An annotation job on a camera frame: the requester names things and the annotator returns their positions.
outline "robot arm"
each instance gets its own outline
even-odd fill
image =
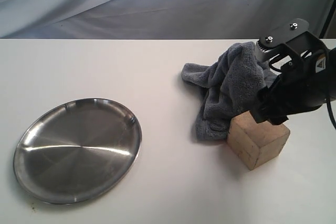
[[[257,123],[268,120],[278,125],[288,120],[287,115],[313,111],[327,103],[336,128],[330,105],[336,99],[336,48],[326,48],[308,27],[307,21],[297,18],[257,42],[257,59],[269,60],[270,68],[281,73],[271,87],[257,94],[251,109]],[[273,64],[286,56],[291,60],[276,69]]]

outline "white backdrop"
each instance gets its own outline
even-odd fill
[[[4,11],[0,3],[0,34],[16,38],[257,38],[271,27],[300,17],[319,35],[333,0],[45,1],[52,8],[31,0],[14,16],[14,7]]]

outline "table surface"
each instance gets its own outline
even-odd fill
[[[0,40],[0,222],[336,223],[336,131],[325,106],[291,116],[280,156],[253,171],[225,143],[196,143],[201,101],[182,67],[211,65],[240,41]],[[39,202],[15,181],[15,147],[42,114],[81,98],[131,109],[143,131],[140,155],[96,200]]]

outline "gray towel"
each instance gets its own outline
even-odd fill
[[[198,140],[227,139],[231,119],[250,110],[257,92],[275,80],[268,63],[257,61],[254,47],[234,44],[210,67],[184,65],[182,79],[207,90],[195,123]]]

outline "warning label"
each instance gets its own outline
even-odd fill
[[[326,57],[324,55],[321,55],[317,61],[316,61],[316,66],[315,66],[315,72],[321,72],[322,70],[326,69]]]

